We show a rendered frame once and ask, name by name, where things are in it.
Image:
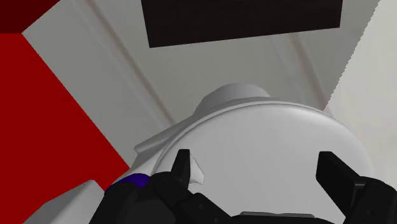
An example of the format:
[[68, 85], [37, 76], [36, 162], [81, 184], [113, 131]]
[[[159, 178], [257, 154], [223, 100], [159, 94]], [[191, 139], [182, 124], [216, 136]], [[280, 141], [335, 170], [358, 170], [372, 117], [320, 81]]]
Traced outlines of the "small white object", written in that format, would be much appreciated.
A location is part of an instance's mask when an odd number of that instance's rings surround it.
[[200, 168], [197, 160], [190, 155], [190, 180], [189, 184], [203, 185], [205, 180], [205, 174]]

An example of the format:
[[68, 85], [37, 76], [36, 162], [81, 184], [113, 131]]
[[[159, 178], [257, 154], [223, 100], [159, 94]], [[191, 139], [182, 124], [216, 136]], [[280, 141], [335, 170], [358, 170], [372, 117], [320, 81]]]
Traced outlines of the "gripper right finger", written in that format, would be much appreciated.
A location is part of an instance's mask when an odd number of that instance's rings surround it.
[[316, 180], [345, 216], [343, 224], [397, 224], [397, 190], [360, 176], [330, 151], [321, 151]]

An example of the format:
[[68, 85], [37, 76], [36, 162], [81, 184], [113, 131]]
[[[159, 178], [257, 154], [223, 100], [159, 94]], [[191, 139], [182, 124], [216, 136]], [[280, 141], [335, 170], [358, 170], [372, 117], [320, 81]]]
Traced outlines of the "blue round object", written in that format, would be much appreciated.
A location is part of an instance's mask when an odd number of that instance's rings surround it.
[[133, 173], [113, 183], [109, 188], [105, 190], [105, 193], [114, 191], [117, 188], [142, 188], [146, 186], [149, 180], [149, 175], [142, 173]]

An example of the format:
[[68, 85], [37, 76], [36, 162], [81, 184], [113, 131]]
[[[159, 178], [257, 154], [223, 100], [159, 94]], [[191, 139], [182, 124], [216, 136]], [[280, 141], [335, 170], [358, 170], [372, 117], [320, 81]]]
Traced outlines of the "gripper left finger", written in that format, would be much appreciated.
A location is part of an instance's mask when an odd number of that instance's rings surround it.
[[179, 150], [170, 171], [150, 176], [142, 188], [104, 193], [89, 224], [232, 224], [224, 210], [188, 190], [190, 151]]

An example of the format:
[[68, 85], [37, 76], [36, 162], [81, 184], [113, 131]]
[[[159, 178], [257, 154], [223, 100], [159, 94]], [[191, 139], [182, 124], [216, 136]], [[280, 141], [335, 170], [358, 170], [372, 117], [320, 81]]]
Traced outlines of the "red robot stand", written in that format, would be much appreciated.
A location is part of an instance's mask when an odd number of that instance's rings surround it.
[[0, 0], [0, 224], [127, 164], [28, 43], [23, 31], [59, 0]]

